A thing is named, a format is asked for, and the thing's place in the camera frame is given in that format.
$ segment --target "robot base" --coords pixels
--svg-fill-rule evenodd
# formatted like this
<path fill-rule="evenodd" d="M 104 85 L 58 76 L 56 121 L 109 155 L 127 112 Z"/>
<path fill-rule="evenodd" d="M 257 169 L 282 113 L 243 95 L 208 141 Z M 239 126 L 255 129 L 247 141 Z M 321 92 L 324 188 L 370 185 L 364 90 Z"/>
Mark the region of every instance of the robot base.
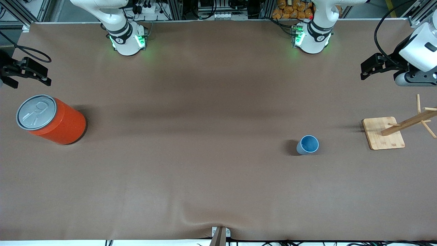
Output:
<path fill-rule="evenodd" d="M 132 34 L 124 44 L 118 44 L 111 39 L 114 50 L 124 56 L 133 56 L 138 51 L 145 50 L 147 44 L 148 30 L 134 21 L 129 21 L 129 23 L 132 25 Z"/>
<path fill-rule="evenodd" d="M 323 37 L 324 39 L 321 42 L 317 42 L 311 35 L 309 35 L 307 23 L 301 22 L 297 27 L 297 35 L 292 37 L 294 39 L 293 44 L 295 47 L 299 47 L 302 51 L 309 54 L 317 54 L 328 45 L 331 34 L 326 38 Z"/>

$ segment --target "wooden base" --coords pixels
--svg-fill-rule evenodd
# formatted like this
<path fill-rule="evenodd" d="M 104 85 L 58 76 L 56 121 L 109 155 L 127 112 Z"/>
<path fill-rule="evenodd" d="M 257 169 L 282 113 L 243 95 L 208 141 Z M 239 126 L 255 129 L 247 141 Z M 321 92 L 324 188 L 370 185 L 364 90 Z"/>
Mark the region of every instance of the wooden base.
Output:
<path fill-rule="evenodd" d="M 382 136 L 381 131 L 389 128 L 388 123 L 397 123 L 394 117 L 369 118 L 363 120 L 364 130 L 370 149 L 397 149 L 405 147 L 401 132 L 395 132 L 388 136 Z"/>

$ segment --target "blue cup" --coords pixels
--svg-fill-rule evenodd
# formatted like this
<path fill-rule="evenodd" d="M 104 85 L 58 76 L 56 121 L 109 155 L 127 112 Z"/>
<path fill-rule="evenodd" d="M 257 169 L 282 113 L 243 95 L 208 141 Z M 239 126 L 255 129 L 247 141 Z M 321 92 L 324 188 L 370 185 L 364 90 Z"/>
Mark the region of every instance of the blue cup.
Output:
<path fill-rule="evenodd" d="M 303 137 L 296 147 L 296 150 L 301 155 L 307 155 L 309 153 L 314 153 L 319 149 L 319 141 L 315 136 L 306 135 Z"/>

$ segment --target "pull tab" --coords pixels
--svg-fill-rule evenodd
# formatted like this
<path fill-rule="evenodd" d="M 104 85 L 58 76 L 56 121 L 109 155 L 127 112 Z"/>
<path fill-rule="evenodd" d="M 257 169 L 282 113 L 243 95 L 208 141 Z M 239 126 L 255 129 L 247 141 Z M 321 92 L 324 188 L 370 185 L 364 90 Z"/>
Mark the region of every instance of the pull tab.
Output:
<path fill-rule="evenodd" d="M 49 105 L 46 102 L 38 102 L 33 108 L 32 112 L 29 112 L 25 116 L 23 116 L 22 123 L 28 127 L 36 125 L 39 115 L 44 113 L 44 111 L 47 110 L 48 107 Z"/>

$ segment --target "cable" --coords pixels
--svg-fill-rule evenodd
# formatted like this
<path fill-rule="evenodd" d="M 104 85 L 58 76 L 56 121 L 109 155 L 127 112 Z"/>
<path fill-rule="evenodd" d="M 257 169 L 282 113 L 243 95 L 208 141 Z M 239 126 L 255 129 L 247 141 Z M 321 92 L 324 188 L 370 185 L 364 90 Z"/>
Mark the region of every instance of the cable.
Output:
<path fill-rule="evenodd" d="M 0 19 L 3 18 L 3 16 L 6 14 L 6 9 L 4 9 L 3 6 L 1 7 L 0 14 L 1 14 Z"/>
<path fill-rule="evenodd" d="M 149 31 L 147 32 L 147 37 L 149 37 L 150 34 L 152 34 L 152 28 L 153 28 L 153 21 L 152 21 L 152 25 L 150 26 Z"/>
<path fill-rule="evenodd" d="M 278 26 L 281 28 L 281 30 L 282 30 L 283 32 L 285 32 L 287 35 L 295 36 L 294 34 L 288 32 L 286 29 L 284 29 L 284 28 L 292 28 L 292 25 L 281 24 L 281 23 L 279 23 L 278 20 L 275 20 L 275 19 L 270 18 L 270 17 L 263 17 L 262 19 L 267 19 L 267 20 L 270 20 L 271 22 L 275 23 L 275 24 L 278 25 Z"/>
<path fill-rule="evenodd" d="M 392 243 L 409 243 L 416 246 L 426 246 L 421 241 L 408 241 L 408 240 L 396 240 L 391 242 L 378 242 L 378 241 L 370 241 L 370 242 L 360 242 L 360 243 L 349 243 L 347 246 L 387 246 Z"/>
<path fill-rule="evenodd" d="M 129 20 L 129 19 L 134 20 L 133 16 L 131 16 L 131 15 L 129 15 L 129 17 L 127 16 L 126 11 L 125 11 L 124 8 L 123 8 L 123 13 L 125 14 L 125 17 L 126 17 L 127 20 Z"/>
<path fill-rule="evenodd" d="M 242 10 L 242 9 L 247 8 L 247 1 L 244 1 L 244 3 L 245 3 L 244 5 L 238 6 L 238 5 L 234 5 L 234 0 L 229 0 L 228 1 L 229 7 L 232 8 L 232 9 L 235 9 L 235 10 Z"/>
<path fill-rule="evenodd" d="M 387 58 L 389 61 L 391 61 L 393 64 L 395 64 L 396 66 L 398 66 L 398 68 L 402 68 L 402 69 L 406 69 L 407 67 L 406 67 L 406 66 L 403 66 L 403 65 L 401 65 L 401 64 L 399 64 L 398 62 L 395 62 L 392 58 L 390 58 L 390 57 L 387 55 L 387 53 L 385 53 L 384 50 L 382 50 L 382 48 L 381 48 L 381 46 L 379 45 L 379 42 L 378 42 L 377 33 L 378 33 L 379 27 L 381 26 L 382 22 L 385 20 L 385 18 L 387 18 L 387 16 L 388 16 L 391 12 L 393 12 L 393 11 L 396 10 L 397 8 L 403 6 L 403 5 L 407 4 L 407 3 L 411 3 L 411 2 L 415 2 L 415 1 L 416 1 L 416 0 L 409 0 L 409 1 L 406 1 L 406 2 L 404 2 L 404 3 L 402 3 L 402 4 L 400 4 L 400 5 L 398 5 L 398 6 L 394 7 L 394 8 L 392 8 L 392 9 L 390 9 L 390 10 L 389 10 L 385 15 L 384 15 L 384 17 L 382 17 L 382 19 L 379 21 L 378 25 L 377 25 L 376 28 L 375 28 L 375 33 L 373 34 L 373 38 L 374 38 L 374 40 L 375 40 L 375 45 L 376 45 L 376 47 L 378 48 L 379 52 L 381 52 L 381 54 L 384 55 L 384 57 Z"/>
<path fill-rule="evenodd" d="M 259 14 L 260 14 L 260 12 L 258 12 L 256 14 L 247 14 L 246 16 L 249 17 L 249 16 L 255 16 L 255 15 L 259 15 Z"/>
<path fill-rule="evenodd" d="M 112 246 L 113 240 L 105 240 L 105 246 Z"/>
<path fill-rule="evenodd" d="M 161 10 L 163 11 L 165 17 L 167 17 L 167 19 L 168 19 L 169 21 L 171 21 L 170 15 L 167 13 L 166 9 L 164 8 L 164 5 L 163 5 L 162 1 L 161 1 L 161 0 L 157 0 L 156 2 L 158 3 L 159 7 L 160 7 Z"/>
<path fill-rule="evenodd" d="M 42 52 L 42 51 L 39 51 L 39 50 L 37 50 L 37 49 L 34 49 L 34 48 L 30 48 L 30 47 L 26 47 L 26 46 L 18 45 L 18 44 L 16 44 L 14 41 L 12 41 L 10 38 L 8 38 L 8 37 L 7 37 L 4 33 L 2 33 L 1 31 L 0 31 L 0 34 L 1 34 L 3 37 L 5 37 L 9 42 L 11 42 L 11 43 L 14 45 L 14 48 L 18 48 L 18 49 L 21 50 L 22 52 L 24 52 L 24 53 L 30 55 L 31 57 L 37 59 L 38 61 L 42 61 L 42 62 L 45 62 L 45 63 L 50 63 L 50 62 L 52 62 L 52 59 L 51 59 L 51 58 L 50 58 L 46 53 L 44 53 L 44 52 Z M 43 56 L 45 56 L 45 57 L 47 58 L 47 60 L 43 60 L 43 59 L 41 59 L 41 58 L 35 56 L 34 54 L 31 54 L 31 53 L 29 53 L 27 50 L 32 51 L 32 52 L 35 52 L 35 53 L 38 53 L 38 54 L 40 54 L 40 55 L 43 55 Z"/>
<path fill-rule="evenodd" d="M 217 10 L 217 2 L 216 2 L 216 0 L 211 0 L 211 13 L 207 16 L 207 17 L 201 17 L 201 16 L 198 16 L 195 12 L 194 12 L 194 9 L 193 9 L 193 6 L 195 6 L 194 4 L 195 4 L 195 2 L 196 2 L 197 0 L 192 0 L 191 1 L 191 12 L 193 13 L 193 15 L 194 15 L 194 17 L 196 17 L 197 19 L 199 19 L 199 20 L 205 20 L 205 19 L 208 19 L 208 18 L 210 18 L 210 17 L 212 17 L 214 14 L 215 14 L 215 11 Z"/>

